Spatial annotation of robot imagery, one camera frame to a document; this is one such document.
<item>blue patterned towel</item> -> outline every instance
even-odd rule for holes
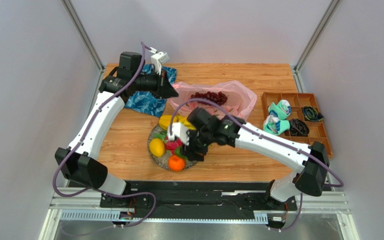
[[[177,70],[175,68],[162,66],[162,69],[167,72],[168,81],[173,84],[176,81]],[[150,74],[154,70],[152,64],[143,66],[142,72]],[[149,114],[156,117],[163,115],[166,108],[167,99],[156,99],[149,91],[136,92],[131,96],[125,107],[133,109],[136,112]]]

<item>wooden organizer tray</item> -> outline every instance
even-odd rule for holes
[[[327,134],[324,120],[319,122],[307,121],[302,112],[305,106],[314,107],[319,113],[319,106],[316,97],[313,93],[291,93],[291,92],[264,92],[261,96],[261,105],[263,107],[264,119],[269,115],[268,107],[271,103],[277,104],[280,100],[287,100],[291,105],[291,114],[287,120],[300,119],[309,127],[309,134],[307,136],[291,136],[290,131],[287,130],[279,135],[279,137],[288,139],[298,143],[312,145],[315,141],[325,145],[326,153],[329,158],[333,157],[333,148],[331,147],[330,140]]]

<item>pink bag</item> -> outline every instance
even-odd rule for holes
[[[221,107],[224,108],[230,115],[247,120],[251,111],[256,105],[257,95],[242,85],[239,81],[221,82],[214,86],[193,84],[189,85],[182,81],[173,84],[173,87],[178,92],[178,97],[169,98],[168,102],[176,109],[180,104],[191,99],[191,95],[206,92],[222,92],[226,94],[227,102]],[[204,105],[198,102],[189,102],[178,111],[182,116],[188,116],[196,107],[207,110],[210,114],[222,119],[225,114],[216,107]]]

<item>wooden tabletop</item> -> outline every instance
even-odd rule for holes
[[[118,64],[108,64],[104,76]],[[247,119],[263,127],[263,92],[297,92],[288,64],[171,63],[177,69],[176,82],[215,85],[238,80],[257,94],[254,110]],[[169,103],[164,114],[171,115]],[[148,137],[158,118],[124,108],[113,121],[100,149],[98,161],[110,173],[124,180],[268,182],[291,172],[287,166],[250,150],[218,146],[208,148],[205,161],[180,171],[159,167],[148,153]]]

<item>teal and white sock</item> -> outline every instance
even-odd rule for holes
[[[273,135],[280,135],[281,133],[290,129],[290,122],[287,120],[280,120],[279,118],[269,115],[263,123],[263,131]]]
[[[269,111],[269,115],[279,118],[280,120],[285,120],[291,114],[291,106],[287,100],[282,99],[275,104],[272,102],[270,106],[267,108]]]

